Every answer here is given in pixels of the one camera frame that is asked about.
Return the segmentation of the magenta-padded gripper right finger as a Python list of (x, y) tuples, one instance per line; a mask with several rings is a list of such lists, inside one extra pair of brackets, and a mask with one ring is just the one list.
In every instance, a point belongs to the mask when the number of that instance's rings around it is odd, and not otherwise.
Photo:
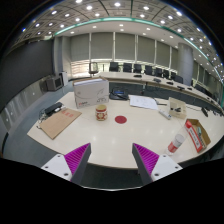
[(144, 185), (180, 171), (182, 167), (168, 155), (158, 155), (137, 143), (132, 145), (138, 172)]

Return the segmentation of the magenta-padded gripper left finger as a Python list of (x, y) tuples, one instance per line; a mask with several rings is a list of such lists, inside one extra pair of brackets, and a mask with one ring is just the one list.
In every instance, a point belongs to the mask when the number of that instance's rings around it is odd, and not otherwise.
[(87, 143), (66, 155), (56, 154), (42, 166), (42, 169), (79, 185), (90, 155), (91, 144)]

